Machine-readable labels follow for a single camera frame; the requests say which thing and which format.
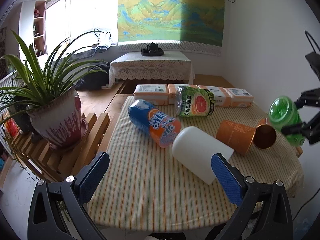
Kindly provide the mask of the green plastic cup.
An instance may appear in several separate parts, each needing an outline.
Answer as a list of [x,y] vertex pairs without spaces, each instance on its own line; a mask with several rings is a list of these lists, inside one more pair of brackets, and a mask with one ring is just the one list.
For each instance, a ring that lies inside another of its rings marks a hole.
[[288,96],[279,96],[272,102],[268,111],[268,119],[278,132],[281,132],[284,126],[302,122],[297,107]]

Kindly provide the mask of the copper metal cup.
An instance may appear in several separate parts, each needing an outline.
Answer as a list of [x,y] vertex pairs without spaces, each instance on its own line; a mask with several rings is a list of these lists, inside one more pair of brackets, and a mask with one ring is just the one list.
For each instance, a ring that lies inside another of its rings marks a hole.
[[268,118],[261,119],[255,129],[253,137],[254,146],[261,150],[266,150],[274,145],[276,139],[276,130],[270,125]]

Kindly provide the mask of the orange paper cup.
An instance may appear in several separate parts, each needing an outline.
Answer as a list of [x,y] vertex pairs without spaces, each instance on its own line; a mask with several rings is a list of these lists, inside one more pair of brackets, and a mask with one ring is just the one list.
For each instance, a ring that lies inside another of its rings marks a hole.
[[216,139],[231,147],[236,153],[245,156],[251,147],[254,135],[253,127],[223,120],[217,130]]

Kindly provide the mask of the white plastic cup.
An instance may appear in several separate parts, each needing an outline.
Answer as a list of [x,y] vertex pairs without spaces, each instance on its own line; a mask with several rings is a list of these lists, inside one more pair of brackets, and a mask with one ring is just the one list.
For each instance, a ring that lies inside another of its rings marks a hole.
[[194,126],[181,130],[172,144],[172,156],[208,185],[216,179],[211,168],[212,155],[221,153],[229,159],[234,152],[231,147]]

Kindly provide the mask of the wooden slatted plant stand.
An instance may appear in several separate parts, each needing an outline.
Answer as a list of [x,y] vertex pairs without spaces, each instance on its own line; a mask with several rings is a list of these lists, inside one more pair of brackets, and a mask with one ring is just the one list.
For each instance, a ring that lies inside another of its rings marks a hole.
[[12,154],[29,168],[38,178],[47,181],[63,181],[67,176],[77,174],[88,165],[100,151],[106,150],[110,141],[112,124],[107,113],[83,116],[87,131],[76,146],[65,150],[53,149],[49,142],[41,139],[31,142],[31,133],[6,138]]

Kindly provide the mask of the right orange tissue pack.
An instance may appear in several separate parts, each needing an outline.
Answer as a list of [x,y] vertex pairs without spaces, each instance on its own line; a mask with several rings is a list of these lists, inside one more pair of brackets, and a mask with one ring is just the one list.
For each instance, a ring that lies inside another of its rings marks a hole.
[[231,107],[251,107],[254,97],[245,89],[224,88],[231,97]]

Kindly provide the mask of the spider plant in red-white pot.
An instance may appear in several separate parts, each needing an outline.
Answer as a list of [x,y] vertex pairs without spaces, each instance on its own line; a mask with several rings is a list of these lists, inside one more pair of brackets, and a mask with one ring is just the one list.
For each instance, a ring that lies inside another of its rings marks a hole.
[[9,118],[27,113],[33,128],[51,145],[56,148],[75,145],[82,137],[82,121],[81,100],[74,84],[88,74],[103,72],[103,69],[95,66],[95,60],[74,60],[72,53],[64,56],[75,39],[61,41],[45,64],[40,65],[34,46],[26,45],[17,33],[13,36],[25,60],[21,61],[13,54],[2,58],[15,68],[16,78],[23,84],[1,87],[1,109],[25,105],[25,109]]

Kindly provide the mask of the black bag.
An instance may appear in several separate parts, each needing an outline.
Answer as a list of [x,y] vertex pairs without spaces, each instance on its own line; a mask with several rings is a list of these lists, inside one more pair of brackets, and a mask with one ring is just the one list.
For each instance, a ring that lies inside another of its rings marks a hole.
[[109,64],[99,64],[88,69],[89,74],[80,78],[75,84],[77,91],[92,91],[108,88]]

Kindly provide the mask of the dark potted plant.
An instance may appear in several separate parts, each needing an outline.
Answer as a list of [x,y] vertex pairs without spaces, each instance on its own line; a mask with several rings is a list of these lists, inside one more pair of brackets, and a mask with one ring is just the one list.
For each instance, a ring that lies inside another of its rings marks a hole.
[[8,110],[9,115],[16,114],[12,120],[14,120],[17,126],[22,130],[23,133],[28,133],[32,131],[32,125],[30,122],[29,115],[27,113],[28,104],[26,102],[28,99],[19,95],[4,95],[4,91],[1,92],[1,106],[5,106]]

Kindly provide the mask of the left orange tissue pack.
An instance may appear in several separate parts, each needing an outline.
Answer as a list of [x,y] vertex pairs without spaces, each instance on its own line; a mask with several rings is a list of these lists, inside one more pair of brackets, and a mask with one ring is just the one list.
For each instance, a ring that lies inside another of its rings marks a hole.
[[135,100],[143,99],[155,106],[167,106],[169,104],[169,92],[164,84],[136,85],[133,93]]

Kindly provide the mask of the lace-covered low table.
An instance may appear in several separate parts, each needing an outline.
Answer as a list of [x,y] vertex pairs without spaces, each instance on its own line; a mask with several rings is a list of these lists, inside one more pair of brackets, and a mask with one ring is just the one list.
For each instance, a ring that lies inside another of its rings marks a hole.
[[193,64],[180,51],[166,51],[162,56],[143,56],[140,52],[130,52],[110,63],[108,86],[116,79],[122,80],[179,80],[193,84],[195,73]]

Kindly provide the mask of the black teapot on tray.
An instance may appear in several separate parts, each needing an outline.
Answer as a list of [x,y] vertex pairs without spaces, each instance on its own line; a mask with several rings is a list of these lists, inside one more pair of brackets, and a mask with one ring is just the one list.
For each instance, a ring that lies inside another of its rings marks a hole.
[[162,56],[165,52],[158,44],[151,42],[145,48],[142,48],[140,53],[142,56]]

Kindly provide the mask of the landscape painting roller blind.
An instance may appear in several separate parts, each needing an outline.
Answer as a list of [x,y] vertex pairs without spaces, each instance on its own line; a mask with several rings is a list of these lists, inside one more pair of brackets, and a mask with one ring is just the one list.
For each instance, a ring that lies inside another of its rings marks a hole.
[[225,0],[118,0],[118,41],[221,46]]

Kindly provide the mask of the ink painting wall scroll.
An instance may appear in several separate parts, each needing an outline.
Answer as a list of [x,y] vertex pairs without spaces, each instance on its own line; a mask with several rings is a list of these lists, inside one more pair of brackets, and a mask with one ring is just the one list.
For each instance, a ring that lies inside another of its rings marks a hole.
[[[6,27],[1,28],[0,31],[0,57],[5,55],[5,36]],[[4,59],[0,60],[0,79],[3,79],[8,74],[7,64]]]

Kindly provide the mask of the white pink wall shelf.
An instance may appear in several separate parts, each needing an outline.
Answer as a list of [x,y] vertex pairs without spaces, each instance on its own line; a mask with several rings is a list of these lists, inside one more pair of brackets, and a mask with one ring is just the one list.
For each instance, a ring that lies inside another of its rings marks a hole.
[[48,59],[46,45],[46,1],[22,2],[18,35],[27,46],[32,44],[40,64]]

